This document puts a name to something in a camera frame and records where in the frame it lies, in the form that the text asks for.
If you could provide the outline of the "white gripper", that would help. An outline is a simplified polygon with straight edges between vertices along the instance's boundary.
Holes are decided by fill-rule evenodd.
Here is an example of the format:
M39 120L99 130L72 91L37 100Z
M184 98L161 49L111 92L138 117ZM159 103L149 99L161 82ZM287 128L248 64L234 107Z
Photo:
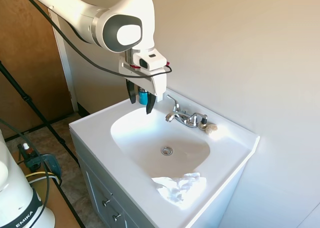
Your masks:
M120 56L118 72L125 76L137 76L137 78L126 78L126 89L131 104L136 102L136 85L148 91L146 104L147 115L152 112L155 102L158 103L163 100L163 94L167 88L167 75L159 74L165 72L163 67L152 71L145 68L135 69L126 63L124 56Z

